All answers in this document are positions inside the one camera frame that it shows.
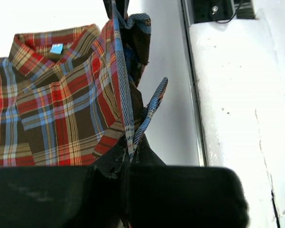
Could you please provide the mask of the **red plaid long sleeve shirt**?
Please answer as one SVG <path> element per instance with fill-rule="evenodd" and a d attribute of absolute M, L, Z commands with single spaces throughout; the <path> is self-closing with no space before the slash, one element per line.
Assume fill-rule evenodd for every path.
<path fill-rule="evenodd" d="M 0 58 L 0 167 L 88 165 L 122 136 L 135 152 L 168 83 L 143 105 L 150 39 L 145 13 L 16 34 Z"/>

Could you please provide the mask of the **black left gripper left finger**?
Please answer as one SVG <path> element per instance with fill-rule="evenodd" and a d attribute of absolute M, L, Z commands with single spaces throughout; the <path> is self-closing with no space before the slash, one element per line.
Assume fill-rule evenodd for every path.
<path fill-rule="evenodd" d="M 0 228 L 118 228 L 126 142 L 86 166 L 0 168 Z"/>

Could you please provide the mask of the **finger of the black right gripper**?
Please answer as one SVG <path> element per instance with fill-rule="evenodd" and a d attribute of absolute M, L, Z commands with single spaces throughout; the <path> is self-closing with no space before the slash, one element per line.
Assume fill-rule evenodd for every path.
<path fill-rule="evenodd" d="M 113 17 L 113 9 L 116 9 L 123 19 L 128 17 L 129 0 L 103 0 L 103 3 L 109 19 Z"/>

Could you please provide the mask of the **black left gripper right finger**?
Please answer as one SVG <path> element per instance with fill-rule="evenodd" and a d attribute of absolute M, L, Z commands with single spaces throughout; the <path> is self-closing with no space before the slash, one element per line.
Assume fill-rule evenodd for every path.
<path fill-rule="evenodd" d="M 248 205 L 236 173 L 166 165 L 143 137 L 123 169 L 124 219 L 132 228 L 245 228 Z"/>

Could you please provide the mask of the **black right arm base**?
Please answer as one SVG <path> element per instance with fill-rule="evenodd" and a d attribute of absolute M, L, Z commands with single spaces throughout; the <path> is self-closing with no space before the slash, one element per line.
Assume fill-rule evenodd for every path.
<path fill-rule="evenodd" d="M 232 19 L 255 19 L 250 0 L 190 0 L 193 23 L 229 23 Z"/>

